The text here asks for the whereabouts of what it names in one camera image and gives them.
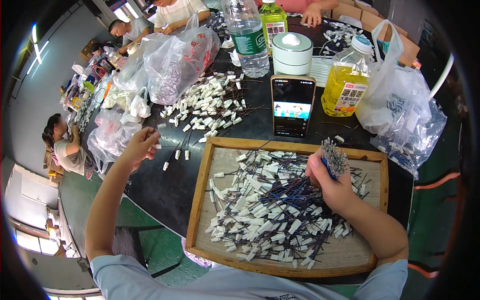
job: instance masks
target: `smartphone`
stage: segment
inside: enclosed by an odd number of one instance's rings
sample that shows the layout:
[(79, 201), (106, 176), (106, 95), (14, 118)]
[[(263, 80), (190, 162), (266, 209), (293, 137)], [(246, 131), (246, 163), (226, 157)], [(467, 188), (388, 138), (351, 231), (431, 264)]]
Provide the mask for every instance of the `smartphone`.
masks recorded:
[(315, 79), (306, 76), (273, 75), (270, 86), (274, 134), (304, 138), (315, 98)]

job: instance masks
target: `wooden tray frame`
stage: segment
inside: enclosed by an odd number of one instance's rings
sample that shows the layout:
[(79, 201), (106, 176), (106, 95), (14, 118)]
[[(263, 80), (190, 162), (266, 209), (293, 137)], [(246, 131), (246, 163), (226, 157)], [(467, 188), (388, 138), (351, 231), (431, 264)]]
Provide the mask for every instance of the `wooden tray frame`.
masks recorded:
[[(211, 253), (198, 249), (195, 247), (197, 239), (197, 231), (200, 222), (200, 215), (202, 213), (203, 201), (205, 196), (205, 189), (208, 182), (208, 174), (210, 172), (210, 166), (212, 163), (212, 156), (216, 147), (230, 148), (230, 149), (263, 149), (271, 151), (286, 151), (296, 152), (298, 154), (310, 155), (315, 153), (320, 145), (313, 144), (298, 144), (289, 142), (275, 142), (261, 140), (249, 140), (249, 139), (237, 139), (237, 138), (225, 138), (225, 137), (213, 137), (209, 138), (205, 143), (204, 153), (202, 155), (202, 161), (198, 171), (197, 183), (195, 186), (195, 194), (193, 195), (192, 210), (190, 212), (190, 220), (188, 223), (187, 240), (185, 244), (185, 250), (206, 258), (210, 261), (234, 267), (237, 269), (251, 271), (256, 273), (269, 274), (274, 276), (283, 277), (334, 277), (357, 274), (362, 272), (368, 272), (375, 269), (377, 264), (377, 257), (372, 254), (368, 263), (358, 266), (339, 267), (329, 269), (291, 269), (291, 270), (279, 270), (275, 267), (269, 266), (257, 266), (249, 264), (248, 262), (235, 262), (228, 257), (222, 257), (216, 253)], [(388, 208), (388, 159), (385, 153), (342, 148), (347, 154), (349, 159), (365, 160), (380, 163), (380, 203), (379, 209), (383, 212), (387, 212)]]

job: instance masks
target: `green bottle label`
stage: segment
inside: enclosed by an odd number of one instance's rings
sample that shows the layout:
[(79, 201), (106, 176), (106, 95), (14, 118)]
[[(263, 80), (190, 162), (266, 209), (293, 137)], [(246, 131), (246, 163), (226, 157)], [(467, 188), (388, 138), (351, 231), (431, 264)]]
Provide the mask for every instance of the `green bottle label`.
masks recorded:
[(235, 49), (237, 53), (241, 55), (253, 55), (261, 53), (266, 48), (265, 37), (263, 31), (259, 31), (247, 34), (235, 36), (231, 35)]

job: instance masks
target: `pink shirt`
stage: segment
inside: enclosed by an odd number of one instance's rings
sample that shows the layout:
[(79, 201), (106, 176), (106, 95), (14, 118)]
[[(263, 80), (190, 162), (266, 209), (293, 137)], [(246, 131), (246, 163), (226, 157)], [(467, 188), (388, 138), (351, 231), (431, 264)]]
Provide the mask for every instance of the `pink shirt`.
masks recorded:
[[(304, 13), (307, 10), (307, 7), (315, 1), (312, 0), (276, 0), (276, 4), (280, 6), (280, 8), (284, 12), (291, 12), (291, 13)], [(255, 3), (259, 7), (263, 5), (262, 0), (255, 0)]]

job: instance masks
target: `black hair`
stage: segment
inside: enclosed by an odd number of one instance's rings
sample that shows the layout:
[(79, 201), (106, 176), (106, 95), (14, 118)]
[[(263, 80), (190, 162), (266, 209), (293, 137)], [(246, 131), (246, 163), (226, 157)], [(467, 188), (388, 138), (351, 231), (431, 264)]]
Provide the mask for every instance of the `black hair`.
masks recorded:
[(118, 25), (122, 24), (122, 23), (125, 23), (124, 21), (122, 20), (115, 20), (112, 22), (112, 24), (110, 24), (110, 26), (108, 27), (108, 32), (112, 32), (113, 28), (117, 27)]
[(43, 129), (42, 133), (42, 140), (45, 142), (45, 144), (49, 145), (53, 149), (53, 144), (55, 141), (53, 140), (53, 128), (55, 127), (55, 124), (57, 124), (60, 121), (61, 115), (60, 114), (54, 114), (48, 119), (47, 125)]
[(98, 49), (102, 49), (102, 52), (103, 52), (103, 44), (102, 43), (95, 43), (95, 44), (92, 45), (92, 53), (94, 53)]

